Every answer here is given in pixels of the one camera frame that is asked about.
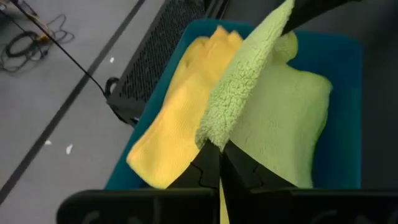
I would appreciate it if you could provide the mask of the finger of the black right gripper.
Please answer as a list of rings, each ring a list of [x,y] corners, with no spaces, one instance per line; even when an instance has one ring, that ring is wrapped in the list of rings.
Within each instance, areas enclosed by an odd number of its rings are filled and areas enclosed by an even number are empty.
[[[282,34],[289,33],[325,12],[355,1],[360,2],[360,0],[296,0]]]

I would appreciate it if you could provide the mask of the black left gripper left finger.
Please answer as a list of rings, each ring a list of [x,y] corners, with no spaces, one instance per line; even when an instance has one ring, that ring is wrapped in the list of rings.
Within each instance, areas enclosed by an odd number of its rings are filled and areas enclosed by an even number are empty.
[[[171,188],[219,189],[221,153],[210,140],[200,149],[185,171],[169,186]]]

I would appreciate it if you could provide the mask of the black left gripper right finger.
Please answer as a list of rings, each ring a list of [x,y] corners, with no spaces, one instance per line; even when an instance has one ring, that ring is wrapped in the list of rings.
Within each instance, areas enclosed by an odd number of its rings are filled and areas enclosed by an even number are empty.
[[[224,147],[221,169],[223,177],[237,180],[247,190],[295,188],[294,184],[261,165],[232,141]]]

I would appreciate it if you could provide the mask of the yellow microfiber towel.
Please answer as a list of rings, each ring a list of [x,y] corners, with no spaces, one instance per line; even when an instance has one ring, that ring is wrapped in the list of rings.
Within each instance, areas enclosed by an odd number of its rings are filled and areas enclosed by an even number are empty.
[[[150,186],[166,189],[200,152],[196,131],[210,91],[243,38],[218,26],[211,37],[197,37],[180,59],[152,124],[127,155],[132,170]]]

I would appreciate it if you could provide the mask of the green microfiber towel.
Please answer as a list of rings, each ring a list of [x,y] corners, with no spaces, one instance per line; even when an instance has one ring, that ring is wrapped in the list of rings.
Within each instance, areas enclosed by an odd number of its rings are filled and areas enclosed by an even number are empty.
[[[294,32],[284,33],[295,0],[284,0],[243,41],[210,92],[195,142],[228,142],[279,177],[313,187],[315,146],[328,116],[331,82],[292,68]]]

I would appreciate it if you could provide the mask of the blue plastic bin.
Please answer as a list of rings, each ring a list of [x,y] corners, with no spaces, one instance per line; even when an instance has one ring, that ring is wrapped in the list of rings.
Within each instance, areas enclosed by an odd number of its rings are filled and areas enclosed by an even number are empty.
[[[186,26],[165,70],[152,92],[127,148],[149,127],[162,106],[172,75],[185,49],[199,36],[209,36],[217,26],[248,36],[253,27],[236,21],[199,19]],[[342,35],[298,30],[298,54],[290,66],[323,75],[333,86],[328,119],[315,150],[312,177],[318,188],[358,189],[361,186],[361,79],[362,49]]]

